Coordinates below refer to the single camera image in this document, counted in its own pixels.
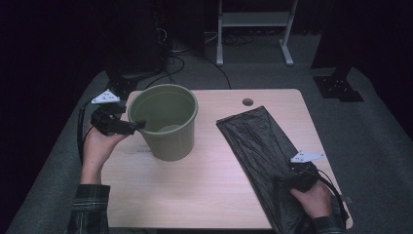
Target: wooden table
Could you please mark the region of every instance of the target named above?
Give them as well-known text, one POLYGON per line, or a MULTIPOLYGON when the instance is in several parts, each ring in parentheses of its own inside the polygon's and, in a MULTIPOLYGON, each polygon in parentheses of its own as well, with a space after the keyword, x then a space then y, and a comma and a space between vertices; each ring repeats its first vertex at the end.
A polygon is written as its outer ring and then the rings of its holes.
MULTIPOLYGON (((264 105, 298 150, 324 153, 297 90, 193 91, 199 104, 192 152, 176 162, 152 155, 140 133, 118 144, 102 171, 111 185, 109 226, 271 229, 216 120, 264 105), (243 100, 253 100, 245 106, 243 100)), ((131 93, 127 106, 138 92, 131 93)), ((328 160, 314 161, 339 190, 328 160)), ((347 227, 353 221, 349 218, 347 227)))

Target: hand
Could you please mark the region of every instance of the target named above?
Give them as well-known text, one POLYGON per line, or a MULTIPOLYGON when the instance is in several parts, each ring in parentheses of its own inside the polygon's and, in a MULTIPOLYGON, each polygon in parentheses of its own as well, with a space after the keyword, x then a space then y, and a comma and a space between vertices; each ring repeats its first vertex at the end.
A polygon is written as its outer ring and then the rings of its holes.
POLYGON ((320 180, 305 193, 297 189, 291 189, 290 193, 301 203, 304 211, 310 218, 314 219, 331 215, 331 193, 328 187, 320 180))
POLYGON ((91 130, 86 135, 83 146, 83 167, 81 184, 101 184, 101 170, 115 146, 125 135, 105 136, 89 124, 91 130))

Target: green bucket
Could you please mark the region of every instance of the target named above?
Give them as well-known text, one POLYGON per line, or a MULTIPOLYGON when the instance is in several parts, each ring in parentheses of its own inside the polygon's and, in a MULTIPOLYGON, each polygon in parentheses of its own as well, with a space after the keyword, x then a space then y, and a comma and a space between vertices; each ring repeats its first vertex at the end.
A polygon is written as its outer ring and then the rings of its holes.
POLYGON ((194 120, 198 102, 191 91, 177 85, 159 85, 141 92, 129 106, 130 122, 146 121, 140 130, 155 157, 176 161, 194 147, 194 120))

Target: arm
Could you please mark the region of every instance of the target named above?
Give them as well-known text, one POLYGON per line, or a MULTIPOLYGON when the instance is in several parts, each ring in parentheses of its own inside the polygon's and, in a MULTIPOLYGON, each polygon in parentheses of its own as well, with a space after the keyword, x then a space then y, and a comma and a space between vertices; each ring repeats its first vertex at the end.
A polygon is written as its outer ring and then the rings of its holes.
POLYGON ((101 185, 101 170, 115 146, 127 136, 105 136, 92 128, 84 143, 80 185, 65 233, 108 233, 107 204, 110 187, 101 185))
POLYGON ((319 234, 345 233, 341 218, 332 215, 331 193, 321 181, 318 180, 305 193, 296 189, 291 189, 290 193, 301 203, 304 211, 313 220, 319 234))

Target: plaid sleeve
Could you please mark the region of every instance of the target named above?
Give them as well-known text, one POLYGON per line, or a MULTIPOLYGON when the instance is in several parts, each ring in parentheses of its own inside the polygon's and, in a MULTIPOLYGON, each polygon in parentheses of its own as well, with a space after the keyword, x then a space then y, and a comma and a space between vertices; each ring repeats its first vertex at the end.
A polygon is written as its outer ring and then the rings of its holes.
POLYGON ((313 219, 318 234, 342 234, 346 233, 343 220, 340 216, 323 216, 313 219))
POLYGON ((107 204, 110 186, 80 184, 64 233, 107 234, 107 204))

